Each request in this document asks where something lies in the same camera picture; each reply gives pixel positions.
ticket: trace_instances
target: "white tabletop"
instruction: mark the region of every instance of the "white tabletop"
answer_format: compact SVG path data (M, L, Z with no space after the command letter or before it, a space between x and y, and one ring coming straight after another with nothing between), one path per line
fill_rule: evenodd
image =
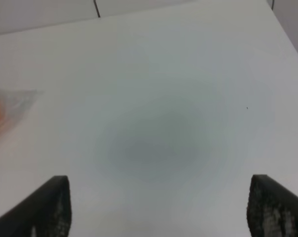
M73 237L244 237L253 174L298 194L298 55L263 0L3 35L0 87L44 91L0 141L0 215L68 175Z

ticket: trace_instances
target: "white table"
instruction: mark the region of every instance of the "white table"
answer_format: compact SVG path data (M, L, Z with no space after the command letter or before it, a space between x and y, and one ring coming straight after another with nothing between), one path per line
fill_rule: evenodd
M254 173L298 195L298 55L263 0L0 36L0 87L44 91L0 142L0 215L66 174L73 237L244 237Z

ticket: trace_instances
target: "black cable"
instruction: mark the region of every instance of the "black cable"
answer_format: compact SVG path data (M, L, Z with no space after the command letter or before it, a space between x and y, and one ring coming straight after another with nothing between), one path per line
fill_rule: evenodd
M100 14L99 14L99 10L98 10L98 7L97 7L96 0L94 0L94 5L95 5L96 11L97 11L97 16L98 16L98 18L100 18Z

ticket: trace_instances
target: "plastic bag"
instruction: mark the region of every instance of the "plastic bag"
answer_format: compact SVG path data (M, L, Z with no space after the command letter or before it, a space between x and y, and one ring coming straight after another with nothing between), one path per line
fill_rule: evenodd
M38 91L7 91L0 89L0 135L13 128L29 110Z

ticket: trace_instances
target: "wall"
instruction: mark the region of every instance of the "wall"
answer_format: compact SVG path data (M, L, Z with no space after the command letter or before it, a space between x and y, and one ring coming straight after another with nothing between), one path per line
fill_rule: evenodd
M113 16L152 8L165 7L192 0L97 0L100 16Z
M273 0L267 0L267 3L268 3L268 5L269 5L270 7L272 7L272 5L273 5Z
M298 0L275 0L274 13L298 52Z
M92 0L0 0L0 34L96 16Z

